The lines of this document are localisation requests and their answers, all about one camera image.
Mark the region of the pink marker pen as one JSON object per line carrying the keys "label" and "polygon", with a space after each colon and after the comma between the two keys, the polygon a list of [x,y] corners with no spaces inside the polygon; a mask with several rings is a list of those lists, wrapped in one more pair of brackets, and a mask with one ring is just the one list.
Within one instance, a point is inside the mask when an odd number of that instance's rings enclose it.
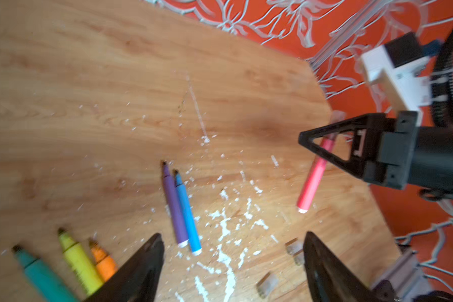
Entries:
{"label": "pink marker pen", "polygon": [[[327,136],[324,136],[320,144],[321,148],[332,152],[336,137],[336,133],[331,133]],[[318,156],[315,157],[313,164],[311,165],[309,175],[303,185],[302,191],[296,204],[300,213],[304,214],[309,210],[315,193],[317,192],[318,185],[322,180],[326,165],[327,161],[325,159],[322,159]]]}

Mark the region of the purple marker pen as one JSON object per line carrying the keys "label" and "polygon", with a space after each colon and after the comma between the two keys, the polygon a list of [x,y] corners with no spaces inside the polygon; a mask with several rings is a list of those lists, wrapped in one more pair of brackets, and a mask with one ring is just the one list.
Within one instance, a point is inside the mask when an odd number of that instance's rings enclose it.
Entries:
{"label": "purple marker pen", "polygon": [[184,223],[184,218],[182,216],[175,182],[170,174],[169,166],[166,161],[162,162],[162,185],[171,214],[172,226],[177,245],[180,248],[186,247],[188,245],[189,237]]}

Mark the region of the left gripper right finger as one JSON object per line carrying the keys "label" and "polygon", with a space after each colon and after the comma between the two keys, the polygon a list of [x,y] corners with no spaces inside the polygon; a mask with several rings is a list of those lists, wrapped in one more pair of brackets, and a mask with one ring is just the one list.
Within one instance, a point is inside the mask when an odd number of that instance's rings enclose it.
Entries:
{"label": "left gripper right finger", "polygon": [[313,301],[395,301],[390,282],[372,291],[311,231],[303,243],[304,267]]}

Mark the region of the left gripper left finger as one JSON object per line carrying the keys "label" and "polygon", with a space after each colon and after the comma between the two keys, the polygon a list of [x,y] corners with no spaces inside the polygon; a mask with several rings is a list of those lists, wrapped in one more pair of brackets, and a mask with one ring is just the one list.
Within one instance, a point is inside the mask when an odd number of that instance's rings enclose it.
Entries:
{"label": "left gripper left finger", "polygon": [[165,246],[156,233],[86,301],[154,301],[164,265]]}

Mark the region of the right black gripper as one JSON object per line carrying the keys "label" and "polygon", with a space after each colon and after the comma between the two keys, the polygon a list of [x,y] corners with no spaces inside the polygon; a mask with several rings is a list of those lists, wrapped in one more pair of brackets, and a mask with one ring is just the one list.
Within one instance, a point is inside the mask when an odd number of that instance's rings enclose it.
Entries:
{"label": "right black gripper", "polygon": [[453,128],[419,127],[418,114],[370,113],[301,132],[298,143],[344,172],[378,186],[421,187],[453,196]]}

